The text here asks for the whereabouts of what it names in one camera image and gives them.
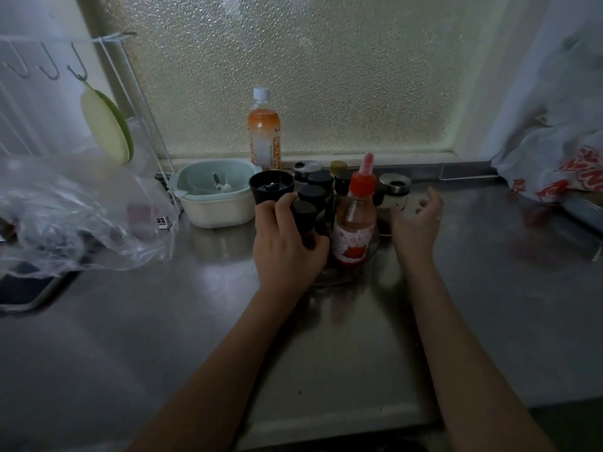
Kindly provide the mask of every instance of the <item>sauce bottle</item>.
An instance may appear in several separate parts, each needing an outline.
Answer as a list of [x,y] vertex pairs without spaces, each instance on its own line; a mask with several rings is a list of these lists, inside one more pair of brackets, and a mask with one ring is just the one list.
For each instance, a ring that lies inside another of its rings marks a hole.
[[360,264],[367,254],[377,221],[373,192],[377,178],[373,174],[373,154],[368,153],[360,171],[352,174],[349,192],[338,205],[331,235],[331,253],[346,267]]
[[254,87],[253,99],[247,116],[252,162],[264,171],[280,169],[280,119],[270,104],[270,89]]

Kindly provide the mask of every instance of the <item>plastic bag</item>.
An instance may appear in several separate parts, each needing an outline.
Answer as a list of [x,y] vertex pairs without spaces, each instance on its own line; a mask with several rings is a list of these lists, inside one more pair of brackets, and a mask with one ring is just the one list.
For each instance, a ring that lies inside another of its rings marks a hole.
[[538,201],[557,201],[567,189],[603,190],[603,23],[567,38],[539,78],[531,98],[546,113],[492,165],[510,188]]
[[178,223],[158,181],[90,151],[0,159],[0,216],[16,224],[18,238],[0,258],[31,263],[38,271],[25,277],[37,278],[167,260]]

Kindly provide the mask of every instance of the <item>frosted glass window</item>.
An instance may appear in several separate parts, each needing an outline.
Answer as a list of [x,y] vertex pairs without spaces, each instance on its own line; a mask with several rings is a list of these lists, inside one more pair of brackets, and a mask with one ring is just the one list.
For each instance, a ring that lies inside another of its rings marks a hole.
[[450,151],[508,0],[100,0],[175,157],[248,153],[270,87],[283,155]]

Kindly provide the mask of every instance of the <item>kitchen counter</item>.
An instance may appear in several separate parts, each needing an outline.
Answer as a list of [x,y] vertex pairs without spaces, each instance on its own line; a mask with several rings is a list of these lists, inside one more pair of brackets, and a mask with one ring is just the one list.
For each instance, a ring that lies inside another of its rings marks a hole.
[[[416,184],[414,212],[426,183]],[[500,182],[437,184],[437,265],[529,406],[603,395],[602,265]],[[80,274],[49,307],[0,318],[0,448],[123,447],[212,352],[258,288],[253,223],[180,221],[174,258]],[[438,418],[393,249],[353,283],[313,288],[260,374],[237,448]]]

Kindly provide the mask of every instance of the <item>person's left hand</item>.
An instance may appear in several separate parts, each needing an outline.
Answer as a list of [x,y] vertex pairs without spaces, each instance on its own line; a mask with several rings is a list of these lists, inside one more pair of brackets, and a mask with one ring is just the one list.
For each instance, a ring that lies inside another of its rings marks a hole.
[[291,204],[297,193],[287,193],[278,203],[265,201],[256,206],[253,257],[260,277],[260,291],[273,297],[291,312],[327,263],[330,241],[313,231],[314,249],[304,247]]

